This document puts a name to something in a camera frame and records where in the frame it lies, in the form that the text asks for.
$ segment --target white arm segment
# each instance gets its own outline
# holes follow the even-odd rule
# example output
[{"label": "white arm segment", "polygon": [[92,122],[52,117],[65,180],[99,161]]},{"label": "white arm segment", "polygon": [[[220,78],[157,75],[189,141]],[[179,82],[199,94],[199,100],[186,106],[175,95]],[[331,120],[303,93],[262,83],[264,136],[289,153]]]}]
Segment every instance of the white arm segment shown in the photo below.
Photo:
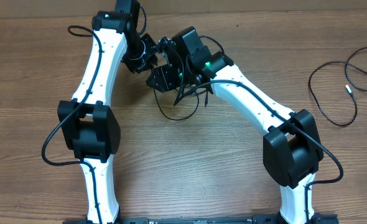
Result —
[{"label": "white arm segment", "polygon": [[[260,96],[265,103],[272,109],[276,110],[283,118],[290,119],[290,113],[293,112],[290,108],[280,105],[272,100],[259,88],[253,85],[236,66],[226,66],[216,73],[214,80],[233,80],[242,82],[250,87],[258,96]],[[272,116],[264,105],[262,105],[250,92],[231,83],[213,83],[211,84],[214,93],[222,99],[233,105],[245,118],[247,118],[257,131],[264,136],[267,134],[268,128],[271,126],[278,127],[283,121]],[[305,216],[305,188],[304,185],[313,181],[315,174],[310,174],[302,179],[295,189],[289,186],[281,186],[282,207],[281,215],[289,224],[304,224],[306,222]],[[312,192],[308,192],[308,208],[310,217],[314,215],[312,208]]]},{"label": "white arm segment", "polygon": [[[228,65],[222,68],[216,73],[214,80],[233,80],[245,84],[283,118],[290,119],[289,114],[293,111],[290,108],[280,105],[263,93],[241,73],[239,67],[236,65]],[[254,125],[262,136],[268,133],[269,127],[278,127],[283,123],[279,118],[275,116],[272,117],[272,113],[244,88],[231,83],[213,83],[211,87],[216,96],[221,97],[233,105],[252,125]]]},{"label": "white arm segment", "polygon": [[[114,194],[113,184],[113,157],[110,155],[106,163],[101,163],[99,159],[84,159],[91,164],[95,172],[96,195],[98,197],[99,209],[102,223],[114,223],[119,212],[119,203]],[[80,164],[84,172],[86,192],[88,196],[87,219],[93,223],[100,223],[98,213],[95,208],[92,173],[87,165]]]},{"label": "white arm segment", "polygon": [[[116,30],[112,29],[100,29],[99,31],[95,31],[95,33],[102,43],[102,61],[92,87],[92,94],[90,94],[85,103],[95,104],[97,101],[102,101],[104,105],[110,106],[111,92],[117,76],[117,69],[123,55],[127,51],[127,40],[124,34],[119,34]],[[72,99],[76,98],[77,102],[81,102],[85,96],[94,75],[98,57],[98,42],[93,38],[92,51],[83,80],[72,96]]]},{"label": "white arm segment", "polygon": [[[281,215],[287,223],[290,224],[304,224],[307,222],[307,217],[305,216],[305,185],[311,181],[314,181],[316,174],[309,174],[304,179],[302,179],[298,186],[291,189],[289,186],[281,186],[282,195],[282,207]],[[312,186],[308,191],[308,212],[309,219],[315,213],[312,208]]]},{"label": "white arm segment", "polygon": [[[102,43],[103,53],[100,69],[92,88],[92,94],[89,95],[85,103],[94,105],[97,101],[102,101],[104,105],[110,106],[117,69],[123,55],[127,51],[127,40],[124,34],[119,34],[112,29],[100,29],[95,31],[95,33]],[[76,98],[77,102],[81,102],[86,94],[98,63],[98,57],[98,42],[93,38],[92,51],[83,80],[72,96],[72,99]],[[100,206],[102,223],[114,223],[119,211],[119,204],[114,194],[113,157],[114,155],[110,155],[107,163],[101,163],[99,159],[84,159],[95,169],[96,195]],[[88,196],[87,218],[93,223],[99,223],[98,213],[95,208],[92,174],[88,166],[82,164],[81,168],[84,172]]]}]

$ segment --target white cable tip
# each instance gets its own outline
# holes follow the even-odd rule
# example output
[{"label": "white cable tip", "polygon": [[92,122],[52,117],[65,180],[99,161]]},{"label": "white cable tip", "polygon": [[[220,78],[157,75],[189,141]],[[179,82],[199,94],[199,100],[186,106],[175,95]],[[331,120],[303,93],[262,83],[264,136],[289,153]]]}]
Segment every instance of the white cable tip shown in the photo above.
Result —
[{"label": "white cable tip", "polygon": [[346,90],[347,90],[347,92],[348,92],[349,94],[351,94],[351,93],[352,93],[352,90],[351,90],[351,88],[350,88],[350,86],[349,86],[349,85],[345,85],[345,88],[346,88]]}]

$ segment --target wooden tabletop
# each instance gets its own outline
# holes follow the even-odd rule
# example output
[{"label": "wooden tabletop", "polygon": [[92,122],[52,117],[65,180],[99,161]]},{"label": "wooden tabletop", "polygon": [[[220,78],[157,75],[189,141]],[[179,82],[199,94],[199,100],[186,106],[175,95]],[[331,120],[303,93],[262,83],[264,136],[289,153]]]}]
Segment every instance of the wooden tabletop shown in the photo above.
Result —
[{"label": "wooden tabletop", "polygon": [[[0,19],[0,223],[60,223],[84,218],[88,205],[79,166],[52,167],[40,148],[58,123],[57,106],[69,100],[85,71],[91,39],[71,36],[67,26],[90,27],[91,17]],[[194,26],[218,40],[246,77],[295,111],[316,119],[320,139],[341,161],[341,182],[314,187],[320,213],[340,223],[367,223],[367,93],[353,89],[359,104],[347,128],[318,111],[307,80],[319,65],[346,60],[367,46],[367,11],[250,12],[149,16],[154,40]],[[212,52],[218,47],[204,40]],[[367,51],[351,62],[367,70]],[[354,70],[355,83],[367,76]],[[123,217],[239,217],[277,213],[279,186],[262,164],[262,137],[232,106],[210,96],[189,120],[165,119],[145,80],[121,65],[112,109],[121,127],[114,186]],[[351,119],[342,65],[315,74],[313,88],[331,119]],[[173,107],[174,93],[159,93],[165,112],[179,118],[196,100]],[[73,159],[59,132],[47,149],[53,161]],[[325,156],[317,179],[338,175]]]}]

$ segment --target wooden table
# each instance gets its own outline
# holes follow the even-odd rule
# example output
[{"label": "wooden table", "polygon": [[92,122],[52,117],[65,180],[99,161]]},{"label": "wooden table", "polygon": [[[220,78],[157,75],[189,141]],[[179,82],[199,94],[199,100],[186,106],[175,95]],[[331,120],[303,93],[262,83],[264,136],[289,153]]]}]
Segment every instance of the wooden table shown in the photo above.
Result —
[{"label": "wooden table", "polygon": [[[81,168],[52,167],[40,156],[58,123],[58,102],[69,100],[76,90],[90,53],[91,39],[71,36],[71,24],[89,27],[91,18],[0,20],[0,223],[60,223],[86,215]],[[367,93],[354,90],[359,115],[351,126],[338,128],[320,114],[307,88],[319,65],[346,60],[367,45],[367,11],[149,16],[147,31],[159,40],[189,25],[220,41],[247,78],[270,97],[314,114],[322,143],[345,170],[341,182],[314,188],[314,208],[337,213],[340,223],[367,223]],[[212,52],[218,49],[205,43]],[[352,62],[367,70],[367,51]],[[367,88],[366,76],[350,73]],[[262,137],[254,127],[215,96],[189,120],[169,121],[145,84],[148,75],[129,73],[121,65],[112,97],[122,131],[114,161],[122,216],[277,213],[279,186],[262,164]],[[313,80],[323,109],[338,122],[353,115],[346,84],[341,65],[322,69]],[[159,94],[159,99],[176,118],[195,106],[195,99],[188,98],[173,108],[174,93]],[[47,155],[53,161],[73,159],[61,132]],[[325,156],[317,179],[337,175]]]}]

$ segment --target table surface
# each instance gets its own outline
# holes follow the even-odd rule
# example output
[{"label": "table surface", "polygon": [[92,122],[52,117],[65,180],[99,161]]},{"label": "table surface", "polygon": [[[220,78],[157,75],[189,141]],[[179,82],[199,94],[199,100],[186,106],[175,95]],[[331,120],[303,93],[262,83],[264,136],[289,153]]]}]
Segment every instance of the table surface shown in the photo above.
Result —
[{"label": "table surface", "polygon": [[[356,121],[330,124],[318,111],[307,81],[319,65],[346,60],[367,46],[367,11],[250,12],[148,17],[147,31],[159,40],[188,26],[218,40],[246,77],[295,111],[316,119],[320,139],[343,164],[341,182],[314,188],[320,213],[340,223],[367,223],[367,93],[354,90]],[[58,123],[60,100],[79,84],[91,39],[71,36],[67,26],[90,27],[91,17],[0,20],[0,223],[60,223],[84,218],[88,205],[79,166],[52,167],[40,148]],[[218,47],[204,40],[212,52]],[[351,62],[367,70],[367,51]],[[189,120],[165,119],[145,80],[121,65],[112,109],[121,127],[114,187],[123,217],[239,217],[277,213],[279,186],[262,164],[262,137],[232,106],[210,96]],[[367,76],[350,70],[367,88]],[[346,122],[354,107],[345,91],[342,65],[323,68],[313,79],[321,106]],[[189,114],[196,100],[173,107],[175,93],[159,94],[165,112]],[[49,145],[53,161],[73,159],[61,132]],[[325,156],[317,179],[338,175]]]}]

